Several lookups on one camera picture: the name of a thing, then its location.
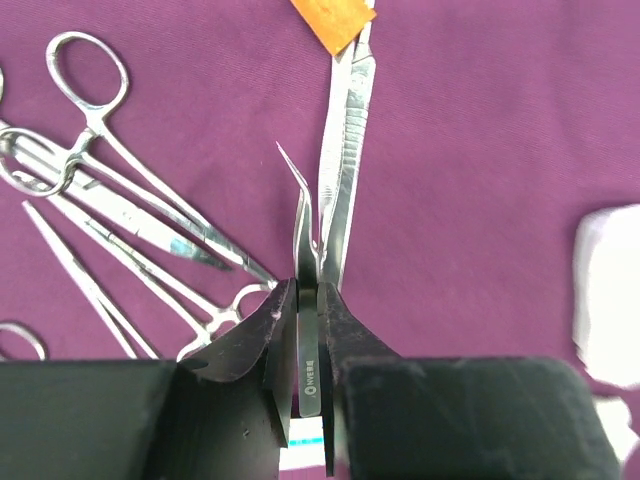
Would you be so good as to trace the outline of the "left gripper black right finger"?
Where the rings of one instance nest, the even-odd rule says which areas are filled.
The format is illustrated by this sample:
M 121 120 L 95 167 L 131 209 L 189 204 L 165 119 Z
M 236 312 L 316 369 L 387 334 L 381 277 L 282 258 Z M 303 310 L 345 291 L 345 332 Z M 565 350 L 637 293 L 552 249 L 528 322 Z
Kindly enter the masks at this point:
M 618 479 L 584 379 L 540 356 L 405 358 L 317 293 L 326 473 L 335 479 Z

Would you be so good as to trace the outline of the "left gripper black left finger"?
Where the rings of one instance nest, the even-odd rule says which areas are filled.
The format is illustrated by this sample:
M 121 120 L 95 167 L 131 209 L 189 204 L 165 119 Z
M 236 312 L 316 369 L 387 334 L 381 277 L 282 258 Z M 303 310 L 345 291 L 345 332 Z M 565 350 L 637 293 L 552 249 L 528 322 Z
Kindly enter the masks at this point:
M 297 287 L 181 360 L 5 362 L 5 479 L 275 479 L 287 445 Z

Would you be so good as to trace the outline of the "suture packet white green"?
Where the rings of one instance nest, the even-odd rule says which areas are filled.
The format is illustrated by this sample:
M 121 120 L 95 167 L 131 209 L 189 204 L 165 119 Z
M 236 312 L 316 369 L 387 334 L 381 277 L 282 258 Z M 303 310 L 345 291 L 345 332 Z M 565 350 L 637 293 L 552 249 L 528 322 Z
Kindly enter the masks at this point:
M 324 432 L 320 416 L 294 418 L 289 425 L 289 442 L 280 449 L 279 469 L 291 471 L 325 465 Z

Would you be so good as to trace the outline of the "curved tip tweezers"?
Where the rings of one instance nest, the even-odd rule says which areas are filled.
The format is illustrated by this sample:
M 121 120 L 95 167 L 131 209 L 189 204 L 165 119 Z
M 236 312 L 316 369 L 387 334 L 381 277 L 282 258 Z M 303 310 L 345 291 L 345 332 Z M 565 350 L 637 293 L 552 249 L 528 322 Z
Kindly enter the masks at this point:
M 302 173 L 279 142 L 276 146 L 299 186 L 293 233 L 298 309 L 298 408 L 301 417 L 314 417 L 321 414 L 321 381 L 317 314 L 318 254 L 312 235 L 312 197 Z

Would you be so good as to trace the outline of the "scalpel with orange cover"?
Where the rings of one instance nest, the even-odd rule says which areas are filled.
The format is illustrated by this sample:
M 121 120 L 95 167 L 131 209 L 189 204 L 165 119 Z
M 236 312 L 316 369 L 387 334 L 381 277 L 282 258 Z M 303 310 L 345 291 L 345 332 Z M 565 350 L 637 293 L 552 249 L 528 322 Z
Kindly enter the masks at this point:
M 300 291 L 341 288 L 376 72 L 370 35 L 373 1 L 296 1 L 296 10 L 331 57 L 328 107 L 317 194 L 289 156 L 281 155 L 300 192 L 293 233 Z

